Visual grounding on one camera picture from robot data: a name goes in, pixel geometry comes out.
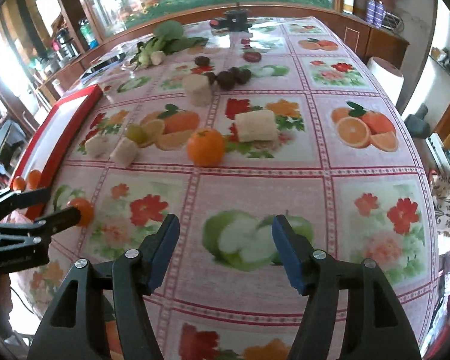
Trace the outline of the orange tangerine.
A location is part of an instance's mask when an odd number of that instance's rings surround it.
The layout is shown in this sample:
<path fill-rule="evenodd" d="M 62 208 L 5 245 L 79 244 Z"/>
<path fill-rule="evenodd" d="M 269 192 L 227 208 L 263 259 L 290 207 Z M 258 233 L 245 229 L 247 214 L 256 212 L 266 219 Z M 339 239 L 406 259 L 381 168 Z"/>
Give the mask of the orange tangerine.
<path fill-rule="evenodd" d="M 75 197 L 68 201 L 68 206 L 73 206 L 80 212 L 79 227 L 87 227 L 94 219 L 94 206 L 84 197 Z"/>
<path fill-rule="evenodd" d="M 14 191 L 24 191 L 26 189 L 27 182 L 21 176 L 16 176 L 11 182 L 11 188 Z"/>
<path fill-rule="evenodd" d="M 40 180 L 41 180 L 42 172 L 38 169 L 31 170 L 26 178 L 27 189 L 34 190 L 37 189 Z"/>
<path fill-rule="evenodd" d="M 200 128 L 187 140 L 187 156 L 196 166 L 217 166 L 224 154 L 223 135 L 215 129 Z"/>

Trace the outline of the beige banana chunk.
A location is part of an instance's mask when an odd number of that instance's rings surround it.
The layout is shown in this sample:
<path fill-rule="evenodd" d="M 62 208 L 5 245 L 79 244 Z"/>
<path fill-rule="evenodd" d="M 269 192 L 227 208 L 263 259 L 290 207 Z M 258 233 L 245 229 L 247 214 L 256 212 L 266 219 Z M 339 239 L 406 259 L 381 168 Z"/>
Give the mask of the beige banana chunk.
<path fill-rule="evenodd" d="M 235 125 L 240 142 L 274 141 L 278 138 L 275 114 L 267 109 L 237 114 Z"/>
<path fill-rule="evenodd" d="M 118 166 L 127 168 L 134 161 L 139 151 L 138 145 L 127 137 L 123 137 L 110 155 L 111 160 Z"/>
<path fill-rule="evenodd" d="M 207 76 L 191 74 L 182 79 L 184 94 L 193 106 L 208 106 L 213 99 L 211 85 Z"/>
<path fill-rule="evenodd" d="M 108 147 L 108 138 L 103 135 L 95 135 L 85 142 L 87 156 L 97 158 L 102 155 Z"/>

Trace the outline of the green grape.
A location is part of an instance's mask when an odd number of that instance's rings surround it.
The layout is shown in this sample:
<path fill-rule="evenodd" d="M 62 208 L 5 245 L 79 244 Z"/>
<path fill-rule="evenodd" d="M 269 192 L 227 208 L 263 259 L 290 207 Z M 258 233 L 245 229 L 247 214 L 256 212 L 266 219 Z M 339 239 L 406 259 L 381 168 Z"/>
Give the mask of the green grape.
<path fill-rule="evenodd" d="M 145 133 L 141 125 L 130 124 L 126 128 L 126 138 L 139 146 L 147 141 L 147 133 Z"/>

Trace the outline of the dark red date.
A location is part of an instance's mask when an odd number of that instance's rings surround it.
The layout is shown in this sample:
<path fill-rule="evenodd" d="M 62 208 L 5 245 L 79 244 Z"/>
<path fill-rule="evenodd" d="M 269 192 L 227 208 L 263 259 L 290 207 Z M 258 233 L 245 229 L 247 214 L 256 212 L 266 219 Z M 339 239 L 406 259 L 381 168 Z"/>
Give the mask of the dark red date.
<path fill-rule="evenodd" d="M 245 51 L 242 57 L 249 63 L 258 63 L 262 60 L 262 55 L 257 51 Z"/>
<path fill-rule="evenodd" d="M 194 59 L 194 63 L 196 64 L 196 66 L 206 67 L 206 66 L 209 66 L 210 59 L 209 59 L 209 57 L 206 57 L 206 56 L 197 56 Z"/>

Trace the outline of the reddish date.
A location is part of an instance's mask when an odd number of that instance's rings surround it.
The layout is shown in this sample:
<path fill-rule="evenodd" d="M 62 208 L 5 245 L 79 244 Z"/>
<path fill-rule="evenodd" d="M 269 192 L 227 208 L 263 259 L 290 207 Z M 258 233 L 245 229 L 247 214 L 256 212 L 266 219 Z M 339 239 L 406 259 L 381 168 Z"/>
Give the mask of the reddish date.
<path fill-rule="evenodd" d="M 207 77 L 209 84 L 212 86 L 212 84 L 215 82 L 216 80 L 216 75 L 213 72 L 205 72 L 204 76 Z"/>

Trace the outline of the red rimmed white tray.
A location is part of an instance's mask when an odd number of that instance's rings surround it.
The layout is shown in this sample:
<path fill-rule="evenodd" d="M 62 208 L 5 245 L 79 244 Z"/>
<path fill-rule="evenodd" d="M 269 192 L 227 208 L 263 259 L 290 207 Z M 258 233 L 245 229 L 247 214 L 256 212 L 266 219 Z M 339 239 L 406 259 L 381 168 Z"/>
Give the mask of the red rimmed white tray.
<path fill-rule="evenodd" d="M 14 177 L 39 171 L 37 187 L 51 189 L 68 148 L 102 96 L 101 88 L 92 85 L 59 100 L 30 140 Z"/>

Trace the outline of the black smartphone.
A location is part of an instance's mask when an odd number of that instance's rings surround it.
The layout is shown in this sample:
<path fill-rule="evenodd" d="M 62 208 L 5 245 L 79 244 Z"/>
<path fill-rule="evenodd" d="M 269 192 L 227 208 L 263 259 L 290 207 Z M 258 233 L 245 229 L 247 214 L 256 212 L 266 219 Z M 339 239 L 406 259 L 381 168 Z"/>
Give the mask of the black smartphone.
<path fill-rule="evenodd" d="M 115 67 L 119 63 L 121 63 L 126 57 L 125 53 L 119 53 L 116 55 L 113 55 L 110 58 L 105 59 L 102 62 L 96 63 L 85 70 L 85 72 L 82 73 L 82 75 L 79 77 L 80 81 L 88 80 L 91 77 L 96 77 L 99 73 L 104 72 L 110 67 Z"/>

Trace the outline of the green plastic bottle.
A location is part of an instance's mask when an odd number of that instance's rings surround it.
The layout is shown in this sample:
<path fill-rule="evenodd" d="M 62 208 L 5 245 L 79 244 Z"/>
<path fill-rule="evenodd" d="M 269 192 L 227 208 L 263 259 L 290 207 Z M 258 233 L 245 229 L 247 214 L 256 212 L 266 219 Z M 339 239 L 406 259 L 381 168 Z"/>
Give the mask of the green plastic bottle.
<path fill-rule="evenodd" d="M 91 24 L 87 19 L 81 19 L 79 21 L 79 29 L 82 36 L 85 38 L 88 47 L 93 49 L 99 45 L 98 41 L 95 38 L 94 33 L 92 32 Z"/>

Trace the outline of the floral plastic tablecloth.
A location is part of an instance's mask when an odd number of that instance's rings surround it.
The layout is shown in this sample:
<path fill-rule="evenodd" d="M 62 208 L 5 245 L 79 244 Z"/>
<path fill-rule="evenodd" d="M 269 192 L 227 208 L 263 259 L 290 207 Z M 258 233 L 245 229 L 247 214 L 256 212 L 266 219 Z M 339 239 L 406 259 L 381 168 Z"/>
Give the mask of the floral plastic tablecloth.
<path fill-rule="evenodd" d="M 21 272 L 19 285 L 44 314 L 79 258 L 118 258 L 158 230 L 167 214 L 181 235 L 147 309 L 167 359 L 283 359 L 306 300 L 293 289 L 272 240 L 284 214 L 317 249 L 341 261 L 375 260 L 392 284 L 418 341 L 429 329 L 437 287 L 437 235 L 426 173 L 413 141 L 371 72 L 320 19 L 256 19 L 246 33 L 185 28 L 209 39 L 164 63 L 99 74 L 102 99 L 59 168 L 47 212 L 84 197 L 93 222 L 56 236 L 46 266 Z M 262 55 L 258 63 L 242 57 Z M 194 63 L 197 56 L 209 66 Z M 244 85 L 215 82 L 208 106 L 193 106 L 182 79 L 247 68 Z M 270 110 L 278 138 L 240 142 L 235 116 Z M 127 168 L 110 158 L 140 124 L 147 141 Z M 219 131 L 225 154 L 196 166 L 187 140 Z M 86 140 L 108 138 L 87 156 Z"/>

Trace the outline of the green bok choy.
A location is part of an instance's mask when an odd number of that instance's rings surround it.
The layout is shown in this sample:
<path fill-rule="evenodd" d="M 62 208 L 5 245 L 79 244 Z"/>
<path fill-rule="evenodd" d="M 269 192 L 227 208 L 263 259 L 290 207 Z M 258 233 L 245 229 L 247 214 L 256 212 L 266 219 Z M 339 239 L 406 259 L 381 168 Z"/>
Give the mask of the green bok choy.
<path fill-rule="evenodd" d="M 167 20 L 158 24 L 153 35 L 147 41 L 138 41 L 136 53 L 130 60 L 134 69 L 158 66 L 168 55 L 193 48 L 203 47 L 209 39 L 204 37 L 187 37 L 184 27 L 178 21 Z"/>

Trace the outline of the white paper roll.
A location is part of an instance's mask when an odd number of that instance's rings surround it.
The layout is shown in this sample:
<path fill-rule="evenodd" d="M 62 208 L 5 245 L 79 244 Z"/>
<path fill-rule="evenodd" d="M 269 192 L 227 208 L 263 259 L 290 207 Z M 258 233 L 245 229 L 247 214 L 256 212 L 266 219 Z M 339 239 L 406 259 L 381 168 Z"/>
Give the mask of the white paper roll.
<path fill-rule="evenodd" d="M 367 67 L 384 89 L 388 98 L 397 105 L 403 88 L 404 77 L 392 63 L 376 56 L 370 57 Z"/>

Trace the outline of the red black small box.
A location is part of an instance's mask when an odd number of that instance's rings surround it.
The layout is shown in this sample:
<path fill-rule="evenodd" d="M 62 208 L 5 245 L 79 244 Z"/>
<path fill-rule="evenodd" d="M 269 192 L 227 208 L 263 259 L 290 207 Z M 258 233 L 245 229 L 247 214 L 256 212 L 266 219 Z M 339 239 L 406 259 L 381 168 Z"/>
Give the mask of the red black small box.
<path fill-rule="evenodd" d="M 227 27 L 227 19 L 213 18 L 209 21 L 209 26 L 216 30 L 225 29 Z"/>

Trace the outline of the black cylindrical grinder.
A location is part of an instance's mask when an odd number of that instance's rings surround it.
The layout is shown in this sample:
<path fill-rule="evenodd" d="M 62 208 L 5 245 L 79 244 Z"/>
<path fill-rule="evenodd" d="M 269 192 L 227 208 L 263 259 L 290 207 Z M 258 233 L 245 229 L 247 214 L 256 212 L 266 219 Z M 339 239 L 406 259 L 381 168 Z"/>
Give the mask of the black cylindrical grinder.
<path fill-rule="evenodd" d="M 232 9 L 224 12 L 226 27 L 229 32 L 248 32 L 252 26 L 248 19 L 249 10 L 243 8 L 240 3 Z"/>

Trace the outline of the purple spray can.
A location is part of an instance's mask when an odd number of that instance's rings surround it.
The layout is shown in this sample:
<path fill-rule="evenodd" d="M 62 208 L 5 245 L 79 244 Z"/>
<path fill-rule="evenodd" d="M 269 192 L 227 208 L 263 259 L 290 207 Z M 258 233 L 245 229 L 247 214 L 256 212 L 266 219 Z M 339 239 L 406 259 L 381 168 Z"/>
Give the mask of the purple spray can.
<path fill-rule="evenodd" d="M 365 14 L 365 20 L 368 24 L 374 23 L 375 9 L 376 9 L 375 0 L 368 0 Z"/>
<path fill-rule="evenodd" d="M 382 0 L 377 0 L 374 10 L 373 25 L 377 28 L 382 27 L 382 22 L 385 17 L 385 7 Z"/>

